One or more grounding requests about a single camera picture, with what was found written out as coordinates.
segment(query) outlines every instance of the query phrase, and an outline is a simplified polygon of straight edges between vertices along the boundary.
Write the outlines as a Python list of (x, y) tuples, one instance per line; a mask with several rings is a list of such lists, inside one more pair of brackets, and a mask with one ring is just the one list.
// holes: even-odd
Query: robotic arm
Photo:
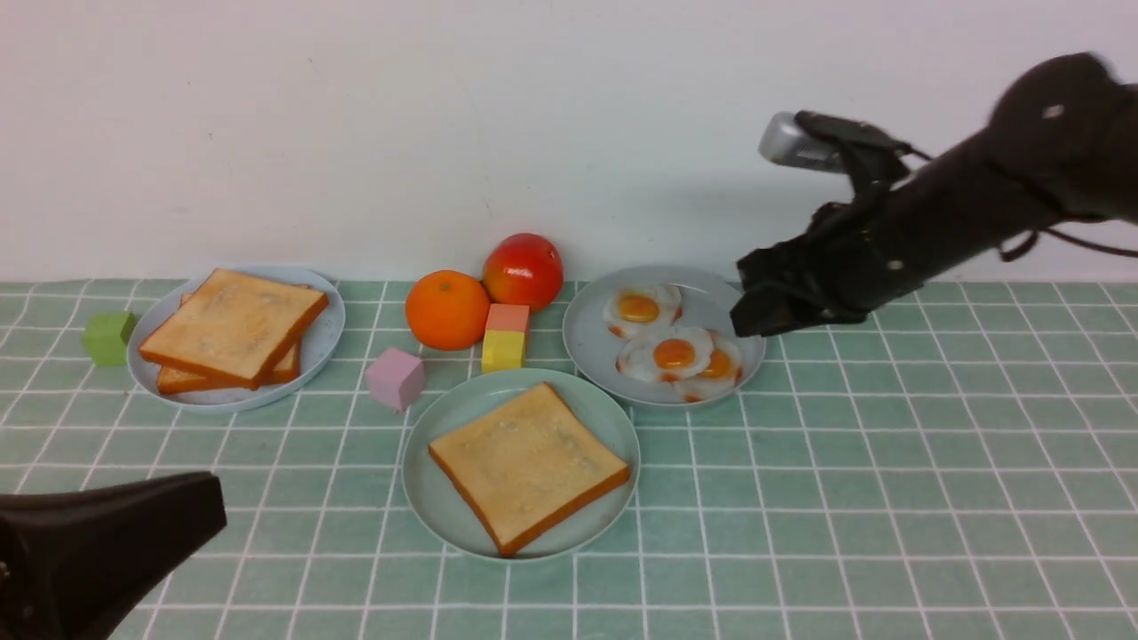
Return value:
[[(778, 114), (760, 153), (776, 164), (846, 173), (849, 204), (820, 207), (806, 232), (736, 263), (739, 336), (857, 323), (883, 304), (1024, 232), (1119, 255), (1049, 228), (1061, 222), (1138, 223), (1138, 84), (1123, 85), (1090, 54), (1022, 75), (988, 126), (935, 159), (864, 122), (810, 112)], [(901, 157), (931, 162), (915, 173)]]

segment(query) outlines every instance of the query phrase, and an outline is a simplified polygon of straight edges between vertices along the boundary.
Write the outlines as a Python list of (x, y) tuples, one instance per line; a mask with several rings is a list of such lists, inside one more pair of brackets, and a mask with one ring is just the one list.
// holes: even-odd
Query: orange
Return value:
[(411, 287), (404, 311), (411, 333), (423, 346), (462, 351), (483, 339), (490, 298), (475, 278), (436, 271)]

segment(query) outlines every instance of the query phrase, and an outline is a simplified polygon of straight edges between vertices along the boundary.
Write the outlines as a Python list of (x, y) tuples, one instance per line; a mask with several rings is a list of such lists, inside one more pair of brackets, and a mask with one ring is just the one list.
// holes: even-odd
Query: apple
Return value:
[(561, 254), (537, 233), (514, 233), (502, 240), (483, 265), (483, 286), (490, 300), (528, 305), (530, 313), (549, 306), (563, 284)]

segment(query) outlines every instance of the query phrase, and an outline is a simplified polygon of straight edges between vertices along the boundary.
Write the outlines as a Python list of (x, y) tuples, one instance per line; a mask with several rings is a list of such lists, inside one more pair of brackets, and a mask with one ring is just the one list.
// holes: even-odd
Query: light blue plate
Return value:
[[(609, 333), (602, 310), (624, 287), (669, 284), (679, 287), (684, 315), (681, 326), (714, 329), (729, 336), (742, 351), (743, 376), (728, 391), (700, 402), (685, 402), (665, 383), (642, 383), (617, 371), (617, 354), (625, 342)], [(740, 338), (731, 323), (731, 307), (743, 294), (714, 273), (686, 266), (649, 265), (615, 271), (589, 282), (566, 310), (562, 335), (566, 350), (580, 372), (597, 386), (629, 402), (652, 407), (691, 409), (731, 397), (754, 376), (766, 353), (766, 340), (758, 336)]]
[[(513, 558), (504, 559), (473, 510), (430, 457), (427, 446), (435, 438), (485, 416), (541, 383), (549, 383), (577, 419), (628, 463), (632, 477), (545, 532)], [(628, 507), (640, 477), (640, 443), (625, 410), (587, 381), (550, 369), (511, 369), (462, 383), (423, 411), (411, 430), (405, 451), (403, 489), (423, 525), (453, 547), (502, 563), (553, 558), (592, 542), (608, 531)]]
[(229, 266), (228, 269), (289, 285), (308, 285), (314, 289), (328, 294), (328, 307), (308, 327), (308, 330), (304, 334), (304, 338), (302, 338), (300, 376), (291, 383), (264, 386), (257, 391), (229, 388), (181, 393), (176, 395), (163, 395), (158, 393), (158, 369), (160, 367), (142, 360), (142, 356), (139, 355), (139, 345), (178, 311), (178, 307), (181, 305), (182, 294), (195, 292), (201, 286), (201, 282), (209, 277), (206, 273), (185, 282), (158, 301), (158, 304), (151, 306), (150, 311), (147, 311), (142, 315), (138, 326), (134, 327), (134, 333), (131, 334), (130, 344), (126, 350), (126, 364), (130, 368), (131, 377), (149, 394), (166, 404), (193, 413), (213, 416), (264, 407), (299, 389), (319, 374), (328, 364), (328, 360), (332, 356), (332, 351), (336, 350), (336, 344), (340, 340), (340, 335), (344, 334), (344, 323), (347, 319), (344, 298), (340, 297), (336, 287), (324, 278), (299, 266)]

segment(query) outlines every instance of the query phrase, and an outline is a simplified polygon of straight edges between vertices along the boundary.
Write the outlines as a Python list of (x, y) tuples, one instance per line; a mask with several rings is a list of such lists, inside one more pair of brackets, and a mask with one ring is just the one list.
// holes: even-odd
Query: fried egg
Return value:
[(617, 371), (645, 383), (674, 383), (711, 364), (715, 343), (699, 327), (653, 327), (642, 330), (617, 355)]
[(686, 402), (699, 402), (729, 393), (743, 377), (743, 352), (729, 337), (710, 331), (715, 345), (702, 371), (673, 384)]
[(602, 311), (604, 323), (618, 338), (635, 338), (645, 329), (671, 326), (682, 313), (679, 287), (675, 285), (621, 288)]

